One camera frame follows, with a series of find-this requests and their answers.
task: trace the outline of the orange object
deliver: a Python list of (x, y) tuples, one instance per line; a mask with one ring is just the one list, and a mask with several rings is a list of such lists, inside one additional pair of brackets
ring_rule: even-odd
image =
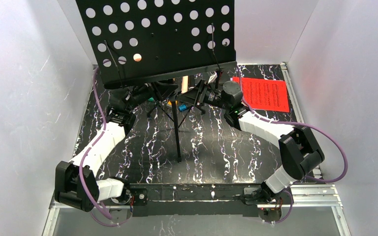
[[(238, 77), (232, 81), (240, 82)], [(285, 81), (243, 78), (244, 99), (253, 109), (289, 112)]]

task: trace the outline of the white hole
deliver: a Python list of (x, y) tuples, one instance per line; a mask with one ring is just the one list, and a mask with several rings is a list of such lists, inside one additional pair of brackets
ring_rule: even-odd
[(108, 60), (108, 59), (103, 60), (103, 65), (104, 65), (105, 67), (110, 67), (111, 64), (112, 64), (112, 63), (111, 63), (110, 60)]
[(140, 0), (137, 2), (137, 6), (138, 8), (140, 8), (140, 10), (144, 10), (147, 7), (147, 3), (144, 0)]
[(110, 24), (108, 29), (111, 33), (116, 33), (118, 31), (118, 26), (116, 24)]
[(225, 39), (222, 41), (222, 45), (226, 47), (226, 46), (229, 45), (229, 42), (230, 42), (229, 39), (228, 39), (228, 38), (225, 38)]
[(141, 61), (141, 59), (142, 59), (142, 57), (139, 53), (134, 54), (133, 58), (134, 58), (134, 61)]
[(118, 58), (118, 62), (121, 64), (121, 65), (124, 65), (126, 63), (126, 58), (125, 57), (119, 57)]
[(123, 11), (124, 13), (129, 12), (129, 5), (126, 2), (121, 3), (120, 8), (121, 8), (121, 11)]
[(160, 25), (164, 25), (166, 24), (166, 17), (165, 16), (159, 16), (157, 18), (157, 22), (160, 24)]
[(195, 44), (193, 45), (193, 50), (194, 50), (195, 52), (201, 50), (201, 45), (200, 45), (199, 43), (195, 43)]
[(93, 18), (96, 16), (96, 12), (95, 10), (93, 10), (92, 8), (88, 8), (86, 9), (86, 15), (89, 17), (89, 18)]
[(221, 8), (221, 13), (222, 13), (223, 15), (228, 14), (228, 13), (229, 13), (229, 6), (223, 6), (223, 7)]
[(99, 43), (98, 44), (98, 50), (100, 51), (100, 52), (105, 52), (106, 51), (106, 46), (105, 46), (105, 44), (103, 44), (103, 43)]
[(144, 27), (144, 28), (147, 28), (150, 26), (150, 20), (147, 19), (147, 18), (144, 18), (141, 20), (141, 25)]
[(154, 5), (156, 5), (156, 7), (163, 6), (163, 0), (154, 0)]
[(214, 28), (212, 28), (212, 25), (208, 25), (208, 27), (206, 28), (206, 31), (208, 33), (212, 33), (212, 30), (214, 30), (214, 32), (215, 32), (215, 26), (214, 26)]
[(193, 28), (193, 29), (192, 29), (192, 35), (193, 35), (193, 36), (198, 36), (198, 35), (199, 35), (199, 29), (196, 28), (196, 27)]
[(132, 30), (134, 28), (134, 23), (132, 21), (125, 22), (125, 28), (127, 30)]
[(180, 13), (176, 13), (173, 17), (173, 19), (176, 21), (176, 22), (181, 22), (182, 21), (182, 15)]
[(105, 13), (105, 15), (109, 16), (111, 15), (113, 12), (112, 10), (112, 7), (110, 5), (106, 5), (103, 7), (103, 13)]
[(132, 47), (135, 47), (135, 46), (137, 46), (137, 44), (138, 44), (138, 40), (137, 40), (136, 38), (131, 38), (131, 39), (129, 40), (129, 44), (130, 44)]
[(208, 8), (208, 9), (206, 9), (206, 11), (205, 11), (205, 15), (206, 15), (207, 17), (212, 17), (212, 16), (214, 15), (214, 10), (213, 10), (212, 8)]
[(121, 41), (115, 41), (114, 42), (114, 48), (121, 49), (123, 47), (123, 43)]
[(227, 30), (229, 30), (229, 24), (226, 22), (226, 23), (224, 23), (222, 26), (221, 26), (221, 29), (222, 29), (222, 31), (227, 31)]
[(212, 41), (209, 41), (209, 42), (208, 42), (208, 48), (209, 48), (209, 49), (212, 49)]
[(189, 13), (189, 16), (192, 20), (196, 20), (198, 18), (198, 12), (193, 10)]
[(98, 26), (95, 26), (92, 28), (92, 33), (96, 36), (99, 36), (102, 33), (102, 31), (100, 30)]

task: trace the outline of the white wall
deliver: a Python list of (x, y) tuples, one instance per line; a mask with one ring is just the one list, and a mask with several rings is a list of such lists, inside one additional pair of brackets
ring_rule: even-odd
[[(58, 0), (85, 52), (96, 64), (75, 0)], [(318, 0), (236, 0), (235, 49), (239, 63), (288, 61)]]
[(0, 1), (0, 235), (41, 235), (91, 74), (55, 0)]
[[(345, 148), (349, 171), (336, 184), (351, 233), (378, 235), (378, 0), (321, 0), (288, 63), (306, 122)], [(342, 170), (324, 139), (322, 170)]]

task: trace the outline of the marble surface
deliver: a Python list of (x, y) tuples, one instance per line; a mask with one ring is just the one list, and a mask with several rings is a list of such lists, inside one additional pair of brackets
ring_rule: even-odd
[[(279, 65), (242, 66), (244, 77), (283, 80)], [(196, 75), (199, 79), (204, 74)], [(223, 81), (236, 76), (235, 69), (223, 74)], [(110, 93), (97, 81), (99, 98), (104, 109)], [(106, 158), (97, 179), (112, 176), (132, 183), (261, 183), (281, 165), (279, 150), (256, 135), (230, 127), (224, 111), (206, 105), (206, 114), (197, 109), (189, 112), (179, 129), (182, 162), (176, 162), (176, 141), (173, 122), (160, 109), (152, 118), (146, 113), (154, 106), (146, 102), (133, 112), (134, 128)], [(268, 118), (296, 121), (289, 98), (290, 112), (258, 111)], [(178, 112), (179, 122), (184, 113)], [(100, 129), (102, 119), (90, 95), (82, 127), (77, 139), (78, 154)]]

